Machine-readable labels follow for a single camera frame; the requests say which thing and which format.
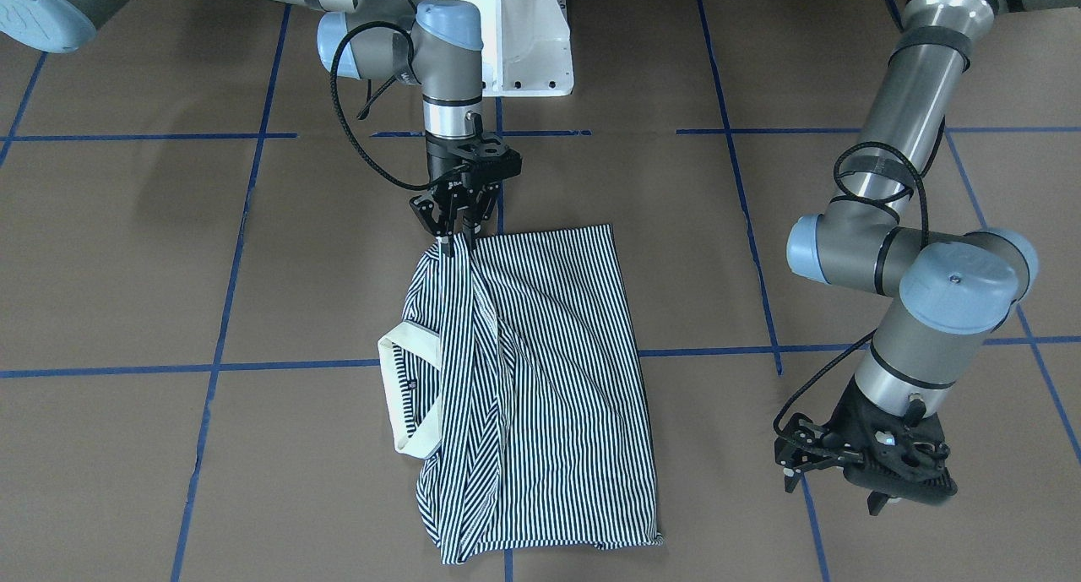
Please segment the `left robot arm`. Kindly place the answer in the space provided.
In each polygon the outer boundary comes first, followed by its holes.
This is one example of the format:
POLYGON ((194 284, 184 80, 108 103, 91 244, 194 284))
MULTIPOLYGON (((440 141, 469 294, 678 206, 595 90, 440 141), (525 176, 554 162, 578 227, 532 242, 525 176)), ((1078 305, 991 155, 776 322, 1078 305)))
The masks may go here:
POLYGON ((1078 0, 906 0, 899 40, 857 142, 833 166, 835 196, 796 221, 791 273, 889 299, 835 412, 824 424, 791 413, 773 421, 774 459, 792 493, 808 473, 839 468, 867 489, 867 510, 888 502, 939 505, 955 497, 950 448, 938 410, 980 345, 1039 273, 1018 232, 932 232, 927 171, 949 102, 974 47, 1002 14, 1076 8, 1078 0))

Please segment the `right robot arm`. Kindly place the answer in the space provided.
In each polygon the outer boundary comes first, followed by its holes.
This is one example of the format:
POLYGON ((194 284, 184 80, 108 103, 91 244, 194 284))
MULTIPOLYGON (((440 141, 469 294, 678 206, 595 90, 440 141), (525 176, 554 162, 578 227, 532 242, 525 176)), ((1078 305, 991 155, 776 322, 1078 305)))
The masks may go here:
MULTIPOLYGON (((3 0, 3 34, 46 53, 74 53, 134 0, 3 0)), ((412 191, 410 209, 444 254, 473 248, 520 155, 484 125, 482 22, 463 0, 226 0, 298 6, 321 16, 317 47, 341 131, 381 178, 412 191), (397 83, 421 90, 427 177, 393 177, 370 154, 341 102, 341 81, 368 80, 371 107, 397 83)))

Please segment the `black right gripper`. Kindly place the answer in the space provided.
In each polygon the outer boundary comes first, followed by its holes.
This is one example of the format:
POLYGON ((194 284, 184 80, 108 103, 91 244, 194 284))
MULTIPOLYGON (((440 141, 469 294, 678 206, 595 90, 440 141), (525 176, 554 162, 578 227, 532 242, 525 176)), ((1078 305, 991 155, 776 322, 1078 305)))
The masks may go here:
POLYGON ((412 199, 412 211, 421 221, 421 227, 433 236, 440 254, 445 256, 454 255, 455 220, 463 220, 464 243, 476 248, 484 223, 497 209, 502 182, 478 189, 467 188, 462 178, 464 164, 449 151, 452 144, 481 133, 464 138, 425 133, 430 182, 421 196, 412 199))

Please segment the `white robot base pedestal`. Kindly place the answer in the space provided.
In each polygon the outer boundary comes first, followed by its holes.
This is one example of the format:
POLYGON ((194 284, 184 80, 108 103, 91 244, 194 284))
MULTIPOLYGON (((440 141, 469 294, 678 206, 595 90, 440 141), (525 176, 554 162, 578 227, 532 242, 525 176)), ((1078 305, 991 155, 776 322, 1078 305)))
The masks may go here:
POLYGON ((481 13, 485 97, 563 97, 574 85, 564 0, 462 0, 481 13))

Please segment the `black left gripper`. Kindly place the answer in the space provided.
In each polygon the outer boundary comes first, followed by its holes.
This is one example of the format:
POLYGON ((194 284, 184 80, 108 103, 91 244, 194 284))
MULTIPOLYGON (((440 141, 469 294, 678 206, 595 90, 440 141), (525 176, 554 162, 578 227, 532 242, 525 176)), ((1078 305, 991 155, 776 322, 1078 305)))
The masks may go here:
MULTIPOLYGON (((812 423, 808 416, 792 416, 774 444, 774 459, 783 468, 784 489, 793 493, 811 469, 860 465, 862 452, 873 444, 900 444, 908 439, 945 441, 937 414, 924 416, 912 425, 902 416, 892 416, 877 408, 851 378, 840 401, 835 406, 825 427, 812 423)), ((872 491, 867 497, 867 512, 879 516, 888 503, 895 501, 883 491, 872 491)))

